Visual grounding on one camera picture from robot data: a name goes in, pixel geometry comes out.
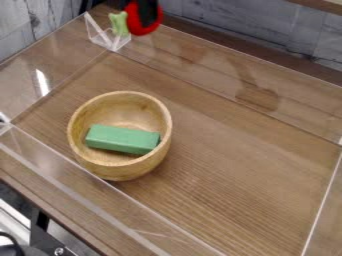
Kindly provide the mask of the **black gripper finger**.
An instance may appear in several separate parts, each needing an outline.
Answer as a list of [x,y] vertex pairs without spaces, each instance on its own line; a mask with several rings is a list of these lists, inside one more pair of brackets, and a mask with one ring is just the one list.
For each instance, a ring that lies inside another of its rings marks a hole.
[[137,0],[138,1],[138,12],[145,28],[151,27],[157,24],[158,21],[158,0]]

